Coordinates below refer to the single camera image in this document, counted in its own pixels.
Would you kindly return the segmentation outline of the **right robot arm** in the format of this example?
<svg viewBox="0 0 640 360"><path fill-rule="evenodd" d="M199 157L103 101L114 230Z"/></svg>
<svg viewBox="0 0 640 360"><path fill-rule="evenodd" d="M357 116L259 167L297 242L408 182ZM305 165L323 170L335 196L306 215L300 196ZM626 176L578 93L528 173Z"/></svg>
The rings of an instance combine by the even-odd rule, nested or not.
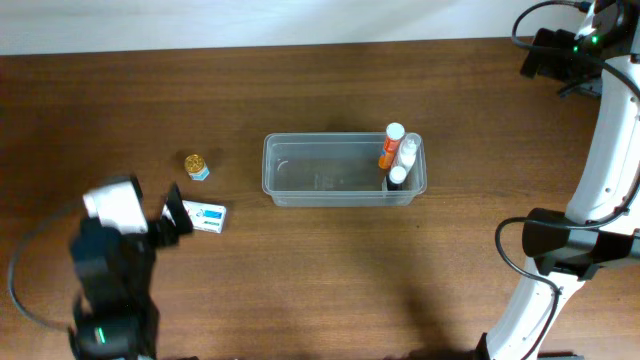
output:
<svg viewBox="0 0 640 360"><path fill-rule="evenodd" d="M476 359L536 359L566 302L602 268L639 262L639 4L571 1L584 13L575 32L540 29L525 43L520 70L563 82L560 95L599 98L598 119L579 185L563 212L535 208L522 224L525 265L498 323L480 338Z"/></svg>

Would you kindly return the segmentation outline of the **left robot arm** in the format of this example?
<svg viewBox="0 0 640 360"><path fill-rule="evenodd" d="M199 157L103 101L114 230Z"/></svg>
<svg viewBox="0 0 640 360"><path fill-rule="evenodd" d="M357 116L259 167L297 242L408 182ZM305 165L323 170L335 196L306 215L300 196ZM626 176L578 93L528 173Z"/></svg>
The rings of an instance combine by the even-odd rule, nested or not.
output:
<svg viewBox="0 0 640 360"><path fill-rule="evenodd" d="M179 187L173 183L159 218L145 218L134 176L122 177L82 197L87 216L70 253L82 294L69 331L77 359L155 359L159 310L151 280L160 248L193 232Z"/></svg>

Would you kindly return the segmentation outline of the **gold lid small jar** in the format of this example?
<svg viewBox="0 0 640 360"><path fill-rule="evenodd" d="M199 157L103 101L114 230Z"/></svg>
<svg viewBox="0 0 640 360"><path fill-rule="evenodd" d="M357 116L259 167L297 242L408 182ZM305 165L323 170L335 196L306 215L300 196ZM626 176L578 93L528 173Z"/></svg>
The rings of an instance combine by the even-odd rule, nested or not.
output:
<svg viewBox="0 0 640 360"><path fill-rule="evenodd" d="M204 158L198 154L187 156L184 161L184 168L194 181L204 181L210 174Z"/></svg>

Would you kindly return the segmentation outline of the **dark bottle white cap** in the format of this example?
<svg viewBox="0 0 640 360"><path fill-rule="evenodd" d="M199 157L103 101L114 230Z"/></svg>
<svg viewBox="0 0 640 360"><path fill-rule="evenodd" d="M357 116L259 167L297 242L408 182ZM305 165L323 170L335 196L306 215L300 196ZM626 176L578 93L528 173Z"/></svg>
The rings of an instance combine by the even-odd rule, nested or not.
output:
<svg viewBox="0 0 640 360"><path fill-rule="evenodd" d="M407 171L402 166L394 166L387 173L383 189L386 191L397 191L402 189L402 185L407 177Z"/></svg>

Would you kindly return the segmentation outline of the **orange tablet tube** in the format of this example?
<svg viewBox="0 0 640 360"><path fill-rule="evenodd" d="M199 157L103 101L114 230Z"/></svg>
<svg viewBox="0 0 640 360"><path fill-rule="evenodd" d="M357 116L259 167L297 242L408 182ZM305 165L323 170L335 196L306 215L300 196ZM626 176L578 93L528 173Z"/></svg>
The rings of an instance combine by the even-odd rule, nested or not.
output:
<svg viewBox="0 0 640 360"><path fill-rule="evenodd" d="M400 123L393 122L386 127L386 138L378 160L378 166L381 169L389 170L391 168L404 135L405 129Z"/></svg>

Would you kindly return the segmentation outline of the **clear plastic container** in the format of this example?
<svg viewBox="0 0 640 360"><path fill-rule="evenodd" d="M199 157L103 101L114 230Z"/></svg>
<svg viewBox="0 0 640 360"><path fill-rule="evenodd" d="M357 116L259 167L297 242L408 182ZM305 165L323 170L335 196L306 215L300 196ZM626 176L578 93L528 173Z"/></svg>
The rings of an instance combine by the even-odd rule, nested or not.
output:
<svg viewBox="0 0 640 360"><path fill-rule="evenodd" d="M402 188L385 191L382 132L273 133L264 140L262 188L280 207L406 206L427 188L425 150Z"/></svg>

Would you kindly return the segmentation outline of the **white Panadol box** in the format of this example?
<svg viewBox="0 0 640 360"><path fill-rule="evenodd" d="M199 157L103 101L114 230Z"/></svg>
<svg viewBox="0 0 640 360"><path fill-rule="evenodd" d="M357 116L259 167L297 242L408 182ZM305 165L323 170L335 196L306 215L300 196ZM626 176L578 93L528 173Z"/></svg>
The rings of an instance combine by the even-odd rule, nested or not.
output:
<svg viewBox="0 0 640 360"><path fill-rule="evenodd" d="M164 205L161 215L166 217L175 227L179 235L189 234L194 230L221 233L227 209L224 206L206 204L194 201L183 200L182 205L189 218L191 227L179 221L170 212L168 205Z"/></svg>

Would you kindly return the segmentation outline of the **white spray bottle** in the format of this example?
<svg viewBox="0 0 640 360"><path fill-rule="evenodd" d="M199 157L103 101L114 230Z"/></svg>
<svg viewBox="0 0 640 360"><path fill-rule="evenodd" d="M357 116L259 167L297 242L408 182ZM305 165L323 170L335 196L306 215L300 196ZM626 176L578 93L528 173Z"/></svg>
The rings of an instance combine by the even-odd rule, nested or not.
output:
<svg viewBox="0 0 640 360"><path fill-rule="evenodd" d="M398 147L398 150L396 151L391 168L402 167L407 173L409 173L415 164L421 144L422 138L420 135L416 133L409 133L405 135Z"/></svg>

